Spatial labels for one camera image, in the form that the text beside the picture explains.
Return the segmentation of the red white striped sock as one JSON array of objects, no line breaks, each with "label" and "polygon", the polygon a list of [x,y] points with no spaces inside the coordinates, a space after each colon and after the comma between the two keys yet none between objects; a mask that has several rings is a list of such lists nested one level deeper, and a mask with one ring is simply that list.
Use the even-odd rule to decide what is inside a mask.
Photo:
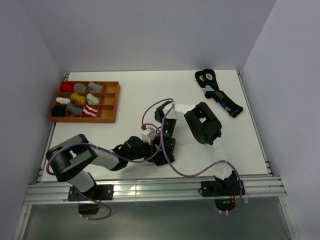
[{"label": "red white striped sock", "polygon": [[97,105],[88,105],[86,104],[82,109],[82,117],[84,118],[95,118],[98,114]]}]

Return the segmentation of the orange compartment tray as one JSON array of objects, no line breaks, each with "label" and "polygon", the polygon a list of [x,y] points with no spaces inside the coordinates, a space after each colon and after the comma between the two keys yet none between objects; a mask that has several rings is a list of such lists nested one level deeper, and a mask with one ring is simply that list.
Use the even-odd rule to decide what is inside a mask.
[{"label": "orange compartment tray", "polygon": [[63,81],[49,118],[54,123],[114,123],[119,95],[117,81]]}]

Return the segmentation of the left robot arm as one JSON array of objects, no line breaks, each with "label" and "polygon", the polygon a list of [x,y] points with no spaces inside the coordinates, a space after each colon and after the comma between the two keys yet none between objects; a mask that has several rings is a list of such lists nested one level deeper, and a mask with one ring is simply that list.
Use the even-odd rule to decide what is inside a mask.
[{"label": "left robot arm", "polygon": [[117,172],[126,168],[128,163],[152,160],[161,151],[160,147],[155,149],[153,144],[131,136],[124,144],[108,150],[90,143],[84,134],[78,134],[46,152],[46,172],[55,176],[58,182],[68,182],[82,197],[91,200],[96,197],[98,188],[93,176],[85,171],[88,165]]}]

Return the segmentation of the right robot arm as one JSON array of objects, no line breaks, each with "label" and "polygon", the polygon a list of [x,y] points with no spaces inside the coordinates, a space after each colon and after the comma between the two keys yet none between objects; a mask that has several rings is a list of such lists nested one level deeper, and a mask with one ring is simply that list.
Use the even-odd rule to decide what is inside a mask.
[{"label": "right robot arm", "polygon": [[[217,181],[216,189],[222,195],[229,194],[235,183],[241,183],[237,170],[227,161],[226,154],[221,147],[222,124],[206,103],[185,105],[168,100],[156,108],[154,119],[161,124],[159,141],[164,158],[175,173],[185,178],[194,178],[213,168],[213,176]],[[166,149],[169,144],[166,141],[172,137],[177,120],[187,123],[194,139],[204,146],[214,160],[214,163],[198,173],[181,173],[169,160]]]}]

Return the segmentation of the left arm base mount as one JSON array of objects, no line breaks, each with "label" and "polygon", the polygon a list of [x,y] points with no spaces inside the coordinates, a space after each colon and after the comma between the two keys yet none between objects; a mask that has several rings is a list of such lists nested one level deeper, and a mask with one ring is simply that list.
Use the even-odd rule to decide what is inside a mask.
[{"label": "left arm base mount", "polygon": [[94,185],[90,190],[81,192],[76,187],[71,186],[67,200],[78,202],[78,212],[80,215],[96,215],[100,210],[102,201],[113,199],[114,186],[112,184]]}]

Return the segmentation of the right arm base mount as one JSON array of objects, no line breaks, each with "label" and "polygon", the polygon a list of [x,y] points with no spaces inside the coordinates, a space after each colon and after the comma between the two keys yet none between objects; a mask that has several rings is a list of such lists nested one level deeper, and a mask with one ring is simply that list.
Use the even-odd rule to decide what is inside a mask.
[{"label": "right arm base mount", "polygon": [[231,180],[202,181],[198,193],[204,197],[213,197],[214,205],[220,214],[228,215],[237,206],[237,197],[241,198],[246,194],[242,180],[237,178]]}]

